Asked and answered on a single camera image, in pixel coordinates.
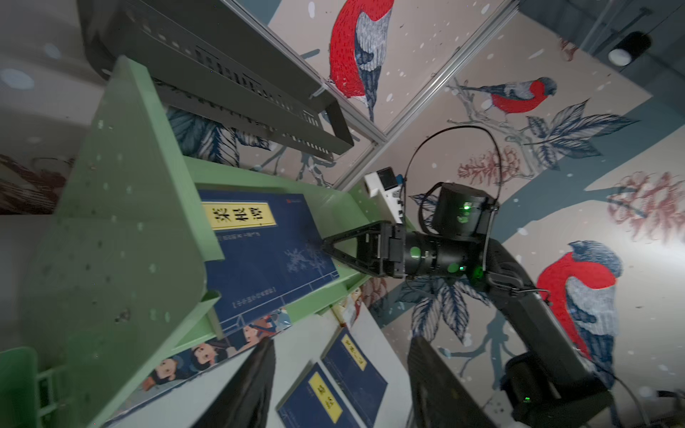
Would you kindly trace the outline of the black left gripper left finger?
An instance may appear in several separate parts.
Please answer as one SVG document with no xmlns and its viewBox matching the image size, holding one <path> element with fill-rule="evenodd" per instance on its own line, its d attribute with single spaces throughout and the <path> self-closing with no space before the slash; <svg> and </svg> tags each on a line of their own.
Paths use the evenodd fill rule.
<svg viewBox="0 0 685 428">
<path fill-rule="evenodd" d="M 275 344 L 265 338 L 192 428 L 266 427 L 275 371 Z"/>
</svg>

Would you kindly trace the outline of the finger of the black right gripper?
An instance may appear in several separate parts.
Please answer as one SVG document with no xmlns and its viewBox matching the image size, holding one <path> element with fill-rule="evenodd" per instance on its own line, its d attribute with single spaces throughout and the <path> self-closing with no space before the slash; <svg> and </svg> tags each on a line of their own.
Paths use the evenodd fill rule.
<svg viewBox="0 0 685 428">
<path fill-rule="evenodd" d="M 381 221 L 354 228 L 323 240 L 322 250 L 342 264 L 369 276 L 383 276 Z"/>
</svg>

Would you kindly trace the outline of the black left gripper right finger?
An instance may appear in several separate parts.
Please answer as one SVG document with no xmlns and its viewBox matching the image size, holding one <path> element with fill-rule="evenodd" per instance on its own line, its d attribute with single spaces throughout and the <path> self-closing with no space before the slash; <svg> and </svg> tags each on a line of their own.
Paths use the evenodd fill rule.
<svg viewBox="0 0 685 428">
<path fill-rule="evenodd" d="M 422 336 L 408 354 L 412 410 L 409 427 L 494 427 L 465 387 Z"/>
</svg>

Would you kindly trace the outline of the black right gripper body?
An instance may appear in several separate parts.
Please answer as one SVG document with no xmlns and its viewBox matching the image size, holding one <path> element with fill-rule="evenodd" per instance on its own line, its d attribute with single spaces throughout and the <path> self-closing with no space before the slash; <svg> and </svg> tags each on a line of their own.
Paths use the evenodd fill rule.
<svg viewBox="0 0 685 428">
<path fill-rule="evenodd" d="M 376 243 L 376 249 L 372 251 L 371 258 L 373 275 L 403 278 L 405 276 L 405 226 L 389 221 L 378 221 L 370 225 L 370 235 Z"/>
</svg>

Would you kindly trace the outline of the colourful cartoon cover book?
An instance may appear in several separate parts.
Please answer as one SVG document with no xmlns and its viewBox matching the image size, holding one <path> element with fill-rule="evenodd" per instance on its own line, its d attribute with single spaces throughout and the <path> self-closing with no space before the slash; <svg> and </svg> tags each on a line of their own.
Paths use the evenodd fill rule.
<svg viewBox="0 0 685 428">
<path fill-rule="evenodd" d="M 191 382 L 194 378 L 249 351 L 260 340 L 273 337 L 291 326 L 289 314 L 276 310 L 251 324 L 228 333 L 222 339 L 212 339 L 173 355 L 153 369 L 114 415 L 105 422 L 115 426 L 126 416 L 144 408 L 162 396 Z"/>
</svg>

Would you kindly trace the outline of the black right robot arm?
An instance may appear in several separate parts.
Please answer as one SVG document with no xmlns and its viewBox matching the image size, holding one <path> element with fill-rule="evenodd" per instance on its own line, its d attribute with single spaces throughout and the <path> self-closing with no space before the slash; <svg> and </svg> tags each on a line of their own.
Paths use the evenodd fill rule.
<svg viewBox="0 0 685 428">
<path fill-rule="evenodd" d="M 457 283 L 466 280 L 509 322 L 526 352 L 505 367 L 501 390 L 514 421 L 529 427 L 580 427 L 607 408 L 612 395 L 554 317 L 547 291 L 491 236 L 499 202 L 482 190 L 440 182 L 431 219 L 419 231 L 403 222 L 378 221 L 332 235 L 324 252 L 374 277 L 437 279 L 435 292 L 417 298 L 408 355 L 412 427 L 490 427 L 492 419 L 432 348 L 442 321 L 465 324 Z"/>
</svg>

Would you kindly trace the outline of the snack bag red white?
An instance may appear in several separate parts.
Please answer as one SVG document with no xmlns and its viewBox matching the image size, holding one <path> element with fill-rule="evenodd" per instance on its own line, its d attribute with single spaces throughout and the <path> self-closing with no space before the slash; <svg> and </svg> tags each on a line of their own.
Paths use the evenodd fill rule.
<svg viewBox="0 0 685 428">
<path fill-rule="evenodd" d="M 355 290 L 347 297 L 335 303 L 331 310 L 335 315 L 340 326 L 351 329 L 360 315 L 360 307 L 363 303 L 362 292 L 360 289 Z"/>
</svg>

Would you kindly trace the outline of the green wooden shelf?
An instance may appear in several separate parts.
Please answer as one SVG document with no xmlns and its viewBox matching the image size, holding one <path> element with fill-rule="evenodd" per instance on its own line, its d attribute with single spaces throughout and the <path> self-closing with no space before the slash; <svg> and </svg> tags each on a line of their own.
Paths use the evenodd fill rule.
<svg viewBox="0 0 685 428">
<path fill-rule="evenodd" d="M 19 285 L 2 426 L 99 427 L 188 343 L 219 299 L 200 185 L 303 194 L 324 236 L 367 222 L 351 194 L 185 157 L 148 70 L 121 57 Z"/>
</svg>

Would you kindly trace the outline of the black hanging basket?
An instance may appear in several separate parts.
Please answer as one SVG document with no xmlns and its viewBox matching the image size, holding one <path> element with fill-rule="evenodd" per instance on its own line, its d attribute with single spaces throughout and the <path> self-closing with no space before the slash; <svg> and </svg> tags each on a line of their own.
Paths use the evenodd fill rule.
<svg viewBox="0 0 685 428">
<path fill-rule="evenodd" d="M 225 1 L 78 1 L 102 77 L 125 56 L 168 105 L 330 161 L 354 146 L 328 86 Z"/>
</svg>

